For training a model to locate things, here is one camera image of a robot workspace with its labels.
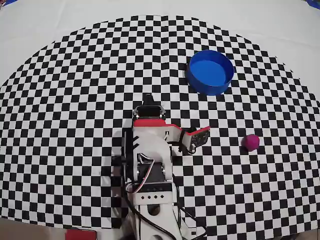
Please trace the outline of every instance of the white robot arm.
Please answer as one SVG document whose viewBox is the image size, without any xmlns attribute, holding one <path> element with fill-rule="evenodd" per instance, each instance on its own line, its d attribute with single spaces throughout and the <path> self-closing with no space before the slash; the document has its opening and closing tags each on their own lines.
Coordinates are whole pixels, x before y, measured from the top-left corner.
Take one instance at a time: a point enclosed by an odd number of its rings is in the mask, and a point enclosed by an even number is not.
<svg viewBox="0 0 320 240">
<path fill-rule="evenodd" d="M 165 113 L 155 105 L 151 94 L 145 95 L 143 105 L 133 111 L 132 131 L 125 134 L 122 193 L 134 214 L 131 222 L 137 240 L 192 238 L 187 225 L 175 214 L 177 188 L 169 143 L 178 144 L 179 151 L 194 154 L 208 141 L 210 127 L 185 131 L 166 124 Z"/>
</svg>

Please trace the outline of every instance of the red object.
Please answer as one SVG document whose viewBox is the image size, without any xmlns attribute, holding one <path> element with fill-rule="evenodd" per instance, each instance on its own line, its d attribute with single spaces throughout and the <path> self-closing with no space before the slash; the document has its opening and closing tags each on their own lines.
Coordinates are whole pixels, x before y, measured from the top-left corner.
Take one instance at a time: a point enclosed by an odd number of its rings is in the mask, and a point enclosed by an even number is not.
<svg viewBox="0 0 320 240">
<path fill-rule="evenodd" d="M 137 119 L 133 122 L 133 126 L 134 127 L 175 127 L 180 131 L 182 130 L 181 127 L 178 127 L 175 124 L 166 124 L 166 121 L 163 119 Z M 208 131 L 209 129 L 210 129 L 210 126 L 206 126 L 197 131 L 186 132 L 185 134 L 192 136 L 203 131 Z"/>
<path fill-rule="evenodd" d="M 260 140 L 257 135 L 250 134 L 245 136 L 242 140 L 242 145 L 246 147 L 246 149 L 251 152 L 259 148 Z"/>
<path fill-rule="evenodd" d="M 97 240 L 97 232 L 93 230 L 68 229 L 65 240 Z"/>
</svg>

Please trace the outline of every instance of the pink ball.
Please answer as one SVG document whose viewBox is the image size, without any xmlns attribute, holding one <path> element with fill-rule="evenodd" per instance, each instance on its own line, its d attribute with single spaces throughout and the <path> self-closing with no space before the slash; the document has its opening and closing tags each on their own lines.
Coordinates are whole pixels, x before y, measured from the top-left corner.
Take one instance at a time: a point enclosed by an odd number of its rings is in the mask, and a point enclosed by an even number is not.
<svg viewBox="0 0 320 240">
<path fill-rule="evenodd" d="M 249 152 L 256 150 L 259 147 L 259 143 L 259 137 L 254 134 L 245 136 L 242 140 L 242 146 L 246 147 Z"/>
</svg>

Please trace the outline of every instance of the black and white checkered pattern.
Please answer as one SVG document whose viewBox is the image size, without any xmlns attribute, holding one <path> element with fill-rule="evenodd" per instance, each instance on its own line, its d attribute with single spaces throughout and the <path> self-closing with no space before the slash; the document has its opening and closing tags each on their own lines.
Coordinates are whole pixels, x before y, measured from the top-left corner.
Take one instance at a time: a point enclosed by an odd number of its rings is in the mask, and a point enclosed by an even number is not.
<svg viewBox="0 0 320 240">
<path fill-rule="evenodd" d="M 185 78 L 197 51 L 235 66 L 219 96 Z M 180 202 L 208 239 L 267 239 L 315 229 L 320 211 L 320 104 L 284 64 L 195 18 L 133 16 L 44 47 L 0 88 L 0 215 L 54 227 L 117 228 L 122 131 L 152 93 L 167 123 L 210 125 L 193 156 L 173 157 Z M 240 143 L 260 137 L 257 151 Z M 186 218 L 190 227 L 195 223 Z"/>
</svg>

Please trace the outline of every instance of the blue bowl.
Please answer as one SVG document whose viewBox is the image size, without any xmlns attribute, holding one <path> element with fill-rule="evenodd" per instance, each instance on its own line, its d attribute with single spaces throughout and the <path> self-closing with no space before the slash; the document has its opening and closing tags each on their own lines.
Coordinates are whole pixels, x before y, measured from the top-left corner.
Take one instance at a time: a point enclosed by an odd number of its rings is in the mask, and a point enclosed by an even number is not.
<svg viewBox="0 0 320 240">
<path fill-rule="evenodd" d="M 198 93 L 215 96 L 227 90 L 234 76 L 234 66 L 222 53 L 203 50 L 191 58 L 186 76 Z"/>
</svg>

